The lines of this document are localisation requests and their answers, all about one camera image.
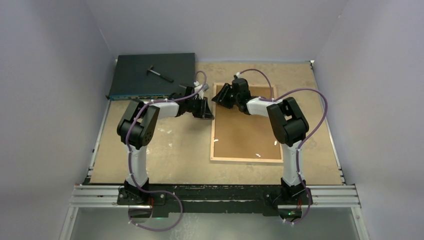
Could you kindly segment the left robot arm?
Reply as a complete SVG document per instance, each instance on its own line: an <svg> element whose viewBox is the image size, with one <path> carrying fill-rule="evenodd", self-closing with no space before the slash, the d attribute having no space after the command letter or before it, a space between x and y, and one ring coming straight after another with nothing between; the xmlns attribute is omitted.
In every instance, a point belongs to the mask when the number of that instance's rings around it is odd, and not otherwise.
<svg viewBox="0 0 424 240"><path fill-rule="evenodd" d="M128 154L128 176L124 182L124 196L130 197L138 205L146 203L151 194L147 174L147 146L153 139L157 121L180 117L191 113L194 118L214 120L214 115L204 96L209 86L195 82L194 86L184 86L165 99L133 100L127 106L118 126L117 134L126 145Z"/></svg>

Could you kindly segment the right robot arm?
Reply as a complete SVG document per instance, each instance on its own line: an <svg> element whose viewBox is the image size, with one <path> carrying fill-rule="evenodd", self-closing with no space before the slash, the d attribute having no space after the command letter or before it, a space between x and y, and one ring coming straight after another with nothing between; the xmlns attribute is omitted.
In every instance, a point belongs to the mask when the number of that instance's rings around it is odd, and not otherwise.
<svg viewBox="0 0 424 240"><path fill-rule="evenodd" d="M231 84L225 83L212 98L219 106L238 110L246 115L267 117L275 139L283 150L283 174L281 178L282 200L294 203L302 194L310 196L302 173L301 143L306 139L309 123L293 97L285 99L265 99L251 94L244 78L236 78Z"/></svg>

